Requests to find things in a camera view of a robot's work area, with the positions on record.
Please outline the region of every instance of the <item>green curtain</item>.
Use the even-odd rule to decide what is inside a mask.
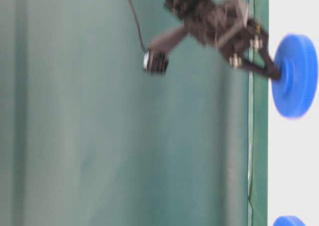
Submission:
[[[146,43],[180,24],[133,2]],[[127,0],[0,0],[0,17],[1,225],[247,225],[246,72],[188,37],[145,74]]]

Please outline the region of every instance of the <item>black wire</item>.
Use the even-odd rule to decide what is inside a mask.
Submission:
[[[146,48],[145,48],[145,46],[144,46],[144,44],[143,44],[143,40],[142,40],[141,28],[140,28],[140,24],[139,24],[138,17],[137,17],[137,15],[136,15],[136,12],[135,12],[135,9],[134,9],[132,0],[128,0],[128,1],[129,1],[131,10],[132,10],[132,12],[133,12],[133,15],[134,15],[134,19],[135,19],[135,22],[136,22],[136,26],[137,26],[137,28],[138,28],[139,38],[140,38],[140,44],[141,44],[142,50],[143,50],[144,52],[146,52]]]

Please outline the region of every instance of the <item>white surface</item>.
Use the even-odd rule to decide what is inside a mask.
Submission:
[[[287,33],[304,34],[319,53],[319,0],[270,0],[270,53]],[[277,112],[269,95],[268,225],[296,215],[307,226],[319,225],[319,96],[301,119]]]

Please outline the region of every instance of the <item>blue bottle cap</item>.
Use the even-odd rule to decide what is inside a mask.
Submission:
[[[274,226],[306,226],[299,218],[296,216],[285,216],[279,217]]]
[[[303,116],[310,108],[317,89],[318,60],[315,46],[303,35],[288,35],[280,43],[275,64],[280,80],[272,80],[277,110],[287,118]]]

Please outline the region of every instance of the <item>green backdrop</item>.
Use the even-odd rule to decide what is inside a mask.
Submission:
[[[145,42],[180,24],[163,1],[133,0]],[[145,74],[127,0],[0,17],[1,225],[247,225],[246,72],[188,37]]]

